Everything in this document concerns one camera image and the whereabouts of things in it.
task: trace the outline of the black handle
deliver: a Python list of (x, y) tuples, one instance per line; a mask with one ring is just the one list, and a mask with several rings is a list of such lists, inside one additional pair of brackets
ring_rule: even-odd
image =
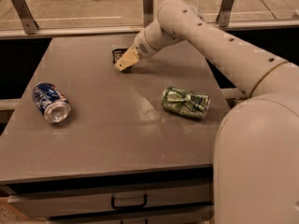
[(148, 220), (147, 219), (144, 220), (144, 224), (148, 224)]
[(138, 205), (124, 205), (124, 206), (117, 206), (115, 204), (115, 197), (111, 198), (111, 206), (114, 210), (127, 210), (127, 209), (139, 209), (139, 208), (143, 208), (146, 206), (148, 202), (148, 196), (147, 194), (143, 195), (143, 203), (142, 204), (138, 204)]

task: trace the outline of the cable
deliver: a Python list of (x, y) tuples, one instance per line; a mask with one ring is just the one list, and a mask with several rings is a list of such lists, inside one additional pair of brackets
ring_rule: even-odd
[(264, 0), (261, 0), (261, 1), (262, 1), (262, 3), (264, 4), (264, 6), (267, 7), (268, 10), (271, 12), (272, 16), (277, 20), (278, 18), (274, 15), (274, 13), (273, 13), (272, 10), (269, 8), (269, 6), (265, 3), (265, 1), (264, 1)]

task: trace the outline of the silver can lid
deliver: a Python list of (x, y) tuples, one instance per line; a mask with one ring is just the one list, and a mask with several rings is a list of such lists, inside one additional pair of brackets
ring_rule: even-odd
[(64, 121), (71, 112), (71, 106), (66, 102), (55, 102), (47, 106), (44, 119), (48, 123), (59, 123)]

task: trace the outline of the soda can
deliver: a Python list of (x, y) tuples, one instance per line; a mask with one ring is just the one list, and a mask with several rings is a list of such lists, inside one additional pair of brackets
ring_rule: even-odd
[(53, 84), (46, 82), (37, 84), (32, 91), (32, 98), (48, 123), (65, 120), (71, 111), (67, 99)]
[(210, 98), (202, 93), (168, 87), (163, 92), (162, 105), (165, 109), (196, 119), (203, 119), (208, 110)]

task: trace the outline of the floor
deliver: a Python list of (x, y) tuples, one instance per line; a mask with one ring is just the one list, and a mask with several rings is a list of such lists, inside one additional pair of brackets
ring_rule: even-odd
[[(142, 0), (25, 0), (40, 28), (142, 25)], [(157, 8), (163, 0), (154, 0)], [(185, 0), (214, 22), (222, 0)], [(235, 0), (231, 21), (299, 19), (299, 0)], [(0, 30), (21, 29), (10, 0), (0, 0)]]

